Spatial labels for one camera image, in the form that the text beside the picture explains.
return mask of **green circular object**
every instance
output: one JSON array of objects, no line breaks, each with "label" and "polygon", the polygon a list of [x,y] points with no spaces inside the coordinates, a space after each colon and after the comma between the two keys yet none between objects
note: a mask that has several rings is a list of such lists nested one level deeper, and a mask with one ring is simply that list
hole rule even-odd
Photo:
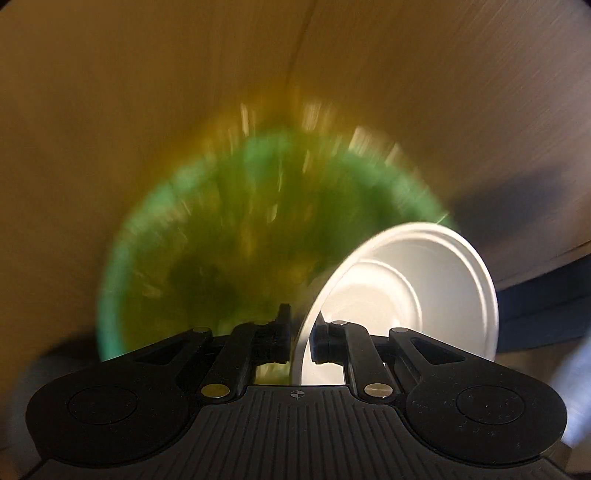
[{"label": "green circular object", "polygon": [[220,335],[271,320],[295,286],[414,221],[450,223],[419,179],[337,135],[278,128],[187,159],[115,239],[98,300],[101,358],[197,326]]}]

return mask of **green bowl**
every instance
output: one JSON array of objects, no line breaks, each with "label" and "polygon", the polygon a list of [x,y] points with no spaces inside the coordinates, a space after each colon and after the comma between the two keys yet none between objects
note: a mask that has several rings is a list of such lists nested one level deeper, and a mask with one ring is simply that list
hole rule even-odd
[{"label": "green bowl", "polygon": [[269,321],[358,245],[391,226],[448,223],[416,176],[338,135],[277,128],[188,158],[115,239],[98,302],[110,359],[206,325]]}]

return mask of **white cup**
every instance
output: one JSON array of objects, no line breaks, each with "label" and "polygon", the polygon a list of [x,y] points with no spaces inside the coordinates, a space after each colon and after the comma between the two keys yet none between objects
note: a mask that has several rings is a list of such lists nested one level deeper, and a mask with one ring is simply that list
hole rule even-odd
[{"label": "white cup", "polygon": [[294,385],[343,383],[340,366],[311,361],[308,338],[320,312],[326,322],[348,320],[372,335],[407,327],[495,357],[498,308],[488,270],[464,238],[435,223],[406,223],[372,237],[326,282],[313,282],[294,310],[303,319],[291,359]]}]

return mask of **ribbed black surface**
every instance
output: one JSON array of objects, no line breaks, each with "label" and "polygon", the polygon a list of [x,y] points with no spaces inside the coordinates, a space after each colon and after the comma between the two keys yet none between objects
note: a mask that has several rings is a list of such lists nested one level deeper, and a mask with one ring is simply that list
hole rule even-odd
[{"label": "ribbed black surface", "polygon": [[485,469],[418,442],[396,411],[354,399],[346,387],[249,387],[240,400],[204,408],[168,450],[134,465],[84,469],[48,461],[31,479],[112,480],[551,480],[546,460]]}]

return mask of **circular logo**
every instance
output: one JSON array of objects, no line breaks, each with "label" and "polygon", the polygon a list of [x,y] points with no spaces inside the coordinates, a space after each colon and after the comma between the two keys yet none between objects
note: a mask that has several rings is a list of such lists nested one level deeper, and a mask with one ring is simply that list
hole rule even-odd
[{"label": "circular logo", "polygon": [[302,392],[302,390],[294,390],[293,392],[290,393],[290,396],[294,397],[297,400],[299,400],[304,395],[305,395],[305,393]]}]

